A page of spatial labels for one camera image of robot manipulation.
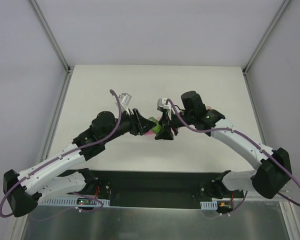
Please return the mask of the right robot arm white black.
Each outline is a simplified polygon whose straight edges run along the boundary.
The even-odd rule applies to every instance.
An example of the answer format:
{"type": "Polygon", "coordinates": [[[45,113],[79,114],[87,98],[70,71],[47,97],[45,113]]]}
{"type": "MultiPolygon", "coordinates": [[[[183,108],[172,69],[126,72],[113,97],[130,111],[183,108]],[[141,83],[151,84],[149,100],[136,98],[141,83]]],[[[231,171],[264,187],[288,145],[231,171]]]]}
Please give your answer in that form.
{"type": "Polygon", "coordinates": [[[232,191],[256,191],[266,199],[275,197],[291,179],[289,153],[283,149],[273,149],[255,142],[235,128],[226,117],[215,109],[208,109],[201,96],[195,91],[181,95],[184,109],[173,112],[175,108],[167,98],[157,101],[157,109],[162,113],[159,120],[161,130],[156,140],[173,140],[181,127],[193,126],[196,133],[205,133],[221,141],[243,157],[252,170],[235,172],[224,171],[207,190],[214,198],[227,197],[232,191]]]}

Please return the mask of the green pill bottle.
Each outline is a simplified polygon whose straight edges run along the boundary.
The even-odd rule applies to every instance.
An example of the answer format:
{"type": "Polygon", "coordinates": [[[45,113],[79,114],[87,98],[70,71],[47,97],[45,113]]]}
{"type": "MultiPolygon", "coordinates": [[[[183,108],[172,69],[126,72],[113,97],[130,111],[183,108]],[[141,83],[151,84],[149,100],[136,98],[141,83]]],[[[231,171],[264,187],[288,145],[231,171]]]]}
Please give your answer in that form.
{"type": "Polygon", "coordinates": [[[153,116],[149,117],[148,119],[155,123],[155,126],[153,126],[150,131],[155,135],[158,134],[163,129],[163,127],[159,124],[159,120],[153,116]]]}

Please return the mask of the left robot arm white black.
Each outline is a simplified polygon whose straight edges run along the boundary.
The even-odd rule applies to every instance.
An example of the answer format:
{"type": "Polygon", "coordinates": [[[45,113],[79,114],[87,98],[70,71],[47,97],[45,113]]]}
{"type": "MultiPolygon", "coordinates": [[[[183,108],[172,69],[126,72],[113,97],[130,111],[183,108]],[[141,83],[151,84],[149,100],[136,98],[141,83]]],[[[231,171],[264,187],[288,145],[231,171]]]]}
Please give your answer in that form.
{"type": "Polygon", "coordinates": [[[60,175],[103,152],[107,142],[126,133],[142,136],[155,125],[155,122],[144,118],[136,108],[132,112],[120,112],[118,117],[110,111],[100,112],[88,129],[55,156],[20,172],[13,169],[7,171],[3,175],[2,202],[8,202],[11,215],[18,218],[32,212],[48,198],[72,192],[92,194],[98,183],[88,168],[79,169],[64,177],[60,175]]]}

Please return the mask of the pink weekly pill organizer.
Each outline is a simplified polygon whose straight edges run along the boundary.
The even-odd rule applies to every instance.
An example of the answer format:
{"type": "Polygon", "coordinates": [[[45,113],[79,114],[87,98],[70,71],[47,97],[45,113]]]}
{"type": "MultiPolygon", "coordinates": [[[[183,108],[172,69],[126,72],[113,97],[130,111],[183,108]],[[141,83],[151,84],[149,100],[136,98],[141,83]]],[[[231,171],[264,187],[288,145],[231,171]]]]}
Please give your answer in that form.
{"type": "Polygon", "coordinates": [[[153,134],[151,131],[147,132],[145,135],[146,136],[150,136],[150,135],[156,136],[156,134],[153,134]]]}

